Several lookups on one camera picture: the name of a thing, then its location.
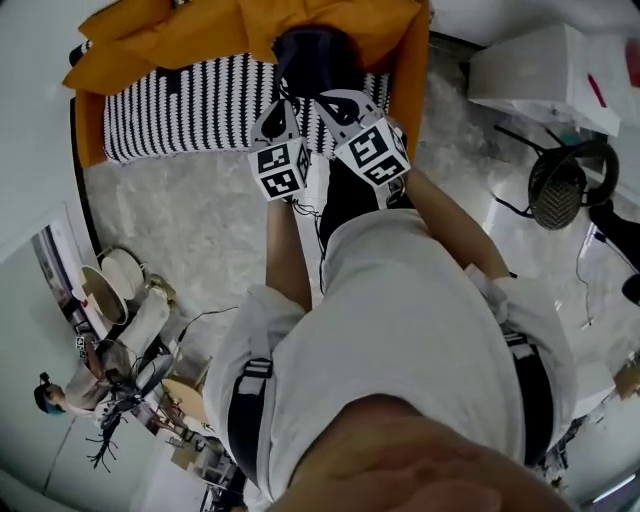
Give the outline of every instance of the wire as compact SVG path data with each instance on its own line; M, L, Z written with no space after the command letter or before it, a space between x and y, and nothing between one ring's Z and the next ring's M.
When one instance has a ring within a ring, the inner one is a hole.
M196 320L199 320L200 318L202 318L205 315L217 315L219 313L226 313L227 311L231 311L232 309L238 309L238 306L232 306L230 308L221 309L221 310L218 310L218 311L204 311L204 312L200 313L197 317L191 319L189 321L189 323L185 326L185 328L182 329L182 332L180 333L180 336L178 336L178 344L180 344L180 342L184 339L185 335L187 334L187 329L189 329L189 327L191 327L191 324L193 322L195 322Z
M313 206L309 204L302 204L300 201L294 198L287 198L286 202L290 204L293 210L302 216L313 217L313 227L316 231L316 238L318 239L318 247L320 248L320 264L318 265L318 277L320 279L320 292L324 294L324 260L327 256L325 248L322 246L320 239L320 221L322 220L322 214L319 213Z
M606 240L604 241L604 243L607 244L609 246L609 249L611 249L613 252L615 252L618 255L618 257L622 261L624 261L631 270L633 270L634 273L637 272L637 270L633 267L633 265L631 263L629 263L629 260L627 260L627 258L624 256L624 254L622 254L618 249L616 249L613 245L611 245Z
M585 288L587 289L587 294L585 296L585 309L587 312L587 325L591 325L591 323L593 322L593 317L591 316L591 308L589 307L589 283L582 279L582 276L580 276L580 255L582 254L582 248L584 247L588 236L589 232L587 231L587 234L582 240L582 244L580 244L580 250L578 250L578 254L576 254L576 277L582 284L584 284Z

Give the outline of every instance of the white fabric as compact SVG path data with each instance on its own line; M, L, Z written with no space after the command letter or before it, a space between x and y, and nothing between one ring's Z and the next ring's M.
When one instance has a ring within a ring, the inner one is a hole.
M166 293L158 288L151 288L135 318L118 336L118 339L136 357L142 356L149 344L160 334L160 330L169 318L169 313Z
M266 332L276 408L269 483L275 499L298 461L348 403L372 394L405 400L475 442L524 459L522 399L512 355L487 301L451 256L407 210L359 217L331 237L326 296L304 316L278 292L249 290L212 362L204 389L214 430L229 449L227 413L248 340ZM545 348L562 435L575 381L553 301L539 285L500 279L498 309ZM262 323L252 322L259 310Z
M121 375L127 375L131 368L127 350L117 343L102 354L100 364L105 372L117 370ZM111 384L107 379L98 380L87 368L87 364L79 361L76 373L65 387L64 394L71 412L87 416L91 415L91 411L107 396L110 389Z

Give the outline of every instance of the white cabinet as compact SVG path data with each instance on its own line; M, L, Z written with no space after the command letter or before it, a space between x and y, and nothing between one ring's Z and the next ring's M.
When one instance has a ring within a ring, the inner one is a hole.
M585 36L568 25L491 46L471 59L469 100L540 123L561 122L616 136L620 118L602 106L587 48Z

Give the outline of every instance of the gray floor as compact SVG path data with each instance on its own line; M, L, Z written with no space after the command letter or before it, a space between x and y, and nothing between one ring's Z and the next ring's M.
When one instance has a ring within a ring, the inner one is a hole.
M631 271L611 249L587 236L585 212L568 228L550 232L493 201L490 191L524 208L535 161L533 151L497 133L495 123L543 146L554 144L538 126L466 101L459 64L471 53L432 41L415 164L483 225L513 272L548 283L577 358L603 359L616 369L638 346L634 333L640 315L620 292ZM265 201L245 154L103 164L85 175L103 244L125 246L176 287L183 318L174 318L170 331L201 311L238 304L250 284L263 280ZM640 220L640 208L619 197L615 203L621 215ZM320 300L313 224L308 218L300 223ZM576 277L576 261L589 283L590 327L585 326L586 288ZM185 345L213 353L232 316L203 318L189 330Z

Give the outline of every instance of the black strap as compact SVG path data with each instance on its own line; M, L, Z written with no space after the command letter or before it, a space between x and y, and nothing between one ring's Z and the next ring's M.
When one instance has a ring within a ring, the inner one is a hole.
M553 435L553 395L549 376L544 368L538 347L529 343L524 334L505 337L509 347L526 345L531 354L518 357L513 354L513 363L520 382L525 425L526 466L535 466L544 457Z
M242 375L236 379L227 418L231 453L238 467L258 488L258 445L264 410L265 383L272 374L271 361L263 358L251 359L245 365ZM245 377L262 379L259 394L240 394L240 384Z

